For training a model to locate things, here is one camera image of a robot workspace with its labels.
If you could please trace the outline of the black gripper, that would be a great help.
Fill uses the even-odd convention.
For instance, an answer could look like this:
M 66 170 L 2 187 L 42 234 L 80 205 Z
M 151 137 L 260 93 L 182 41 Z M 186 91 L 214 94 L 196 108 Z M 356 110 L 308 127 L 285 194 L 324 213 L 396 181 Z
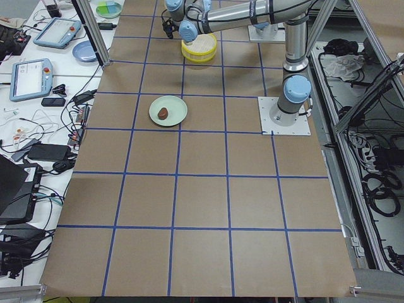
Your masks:
M 174 38 L 175 25 L 170 18 L 162 18 L 163 31 L 169 39 Z

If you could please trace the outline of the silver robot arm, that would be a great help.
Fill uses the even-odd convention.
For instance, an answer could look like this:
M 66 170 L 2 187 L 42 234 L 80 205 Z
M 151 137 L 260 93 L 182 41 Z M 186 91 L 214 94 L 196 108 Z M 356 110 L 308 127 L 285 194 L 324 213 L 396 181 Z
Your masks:
M 279 126 L 292 126 L 300 108 L 309 98 L 311 84 L 302 76 L 308 66 L 307 20 L 310 1 L 248 1 L 212 9 L 211 1 L 166 1 L 169 24 L 181 39 L 191 43 L 199 35 L 233 28 L 283 23 L 285 28 L 285 60 L 283 88 L 270 119 Z

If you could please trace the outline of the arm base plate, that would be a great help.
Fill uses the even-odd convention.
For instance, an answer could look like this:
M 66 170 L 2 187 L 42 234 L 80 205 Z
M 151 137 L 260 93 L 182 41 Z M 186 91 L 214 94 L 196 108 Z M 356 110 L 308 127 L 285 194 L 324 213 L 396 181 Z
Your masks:
M 305 108 L 286 114 L 278 108 L 278 97 L 258 97 L 261 133 L 275 136 L 310 136 L 311 131 Z
M 283 23 L 266 25 L 261 28 L 249 25 L 248 32 L 250 42 L 271 44 L 285 43 L 285 27 Z

